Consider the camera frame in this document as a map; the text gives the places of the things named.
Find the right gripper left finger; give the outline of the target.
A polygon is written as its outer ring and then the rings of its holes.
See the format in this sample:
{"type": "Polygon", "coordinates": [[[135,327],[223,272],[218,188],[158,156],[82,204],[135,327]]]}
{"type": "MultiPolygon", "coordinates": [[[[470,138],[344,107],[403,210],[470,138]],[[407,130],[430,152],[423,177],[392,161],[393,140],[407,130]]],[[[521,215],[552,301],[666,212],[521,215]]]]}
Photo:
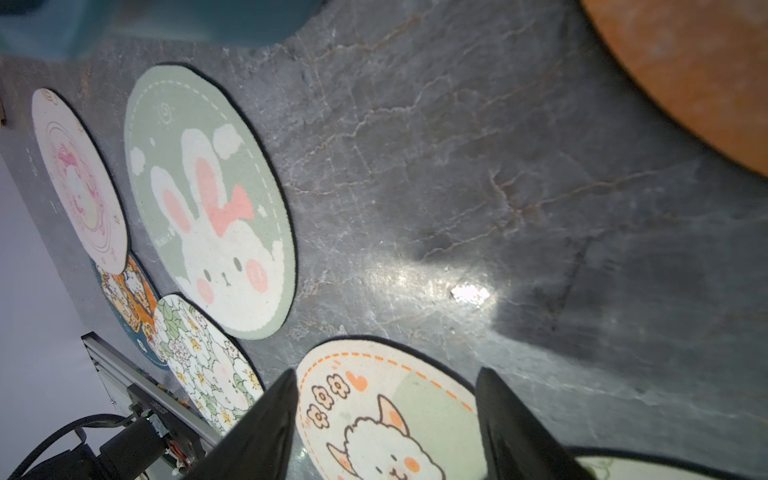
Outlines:
{"type": "Polygon", "coordinates": [[[297,406],[297,377],[288,369],[186,477],[285,479],[297,406]]]}

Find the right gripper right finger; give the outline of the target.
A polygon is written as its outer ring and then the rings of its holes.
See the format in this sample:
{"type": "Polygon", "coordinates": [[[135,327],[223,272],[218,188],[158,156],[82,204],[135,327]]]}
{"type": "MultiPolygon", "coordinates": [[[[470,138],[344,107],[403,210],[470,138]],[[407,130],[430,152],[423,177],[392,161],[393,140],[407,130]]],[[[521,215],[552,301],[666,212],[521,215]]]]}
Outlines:
{"type": "Polygon", "coordinates": [[[490,479],[593,479],[494,370],[479,371],[475,400],[490,479]]]}

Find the teal plastic storage box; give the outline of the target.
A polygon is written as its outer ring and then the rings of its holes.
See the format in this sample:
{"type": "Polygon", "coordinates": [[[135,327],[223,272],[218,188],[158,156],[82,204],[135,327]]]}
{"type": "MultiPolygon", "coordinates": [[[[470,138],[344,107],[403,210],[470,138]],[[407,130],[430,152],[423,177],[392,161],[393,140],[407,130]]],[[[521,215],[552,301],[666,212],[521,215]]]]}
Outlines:
{"type": "Polygon", "coordinates": [[[86,55],[110,33],[263,47],[290,37],[321,6],[315,0],[3,1],[1,51],[71,60],[86,55]]]}

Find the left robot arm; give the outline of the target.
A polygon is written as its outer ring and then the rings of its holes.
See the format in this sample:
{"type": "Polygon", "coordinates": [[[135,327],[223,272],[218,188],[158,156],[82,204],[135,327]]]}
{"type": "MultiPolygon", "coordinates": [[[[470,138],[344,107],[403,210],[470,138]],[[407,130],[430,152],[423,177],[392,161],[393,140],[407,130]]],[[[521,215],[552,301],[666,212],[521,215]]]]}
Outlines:
{"type": "Polygon", "coordinates": [[[116,414],[95,414],[74,420],[43,440],[10,474],[12,479],[137,479],[166,450],[152,423],[116,414]],[[95,453],[87,443],[87,428],[118,428],[116,436],[95,453]],[[80,443],[47,460],[39,457],[63,436],[74,432],[80,443]]]}

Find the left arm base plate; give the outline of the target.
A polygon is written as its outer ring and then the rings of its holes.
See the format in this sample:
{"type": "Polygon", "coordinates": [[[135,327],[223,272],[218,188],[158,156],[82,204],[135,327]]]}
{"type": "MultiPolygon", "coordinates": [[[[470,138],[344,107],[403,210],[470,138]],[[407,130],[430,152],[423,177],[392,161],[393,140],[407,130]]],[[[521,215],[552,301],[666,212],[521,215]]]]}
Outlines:
{"type": "Polygon", "coordinates": [[[159,384],[93,332],[82,341],[117,413],[148,421],[165,443],[164,452],[141,477],[183,478],[220,435],[199,416],[181,387],[159,384]]]}

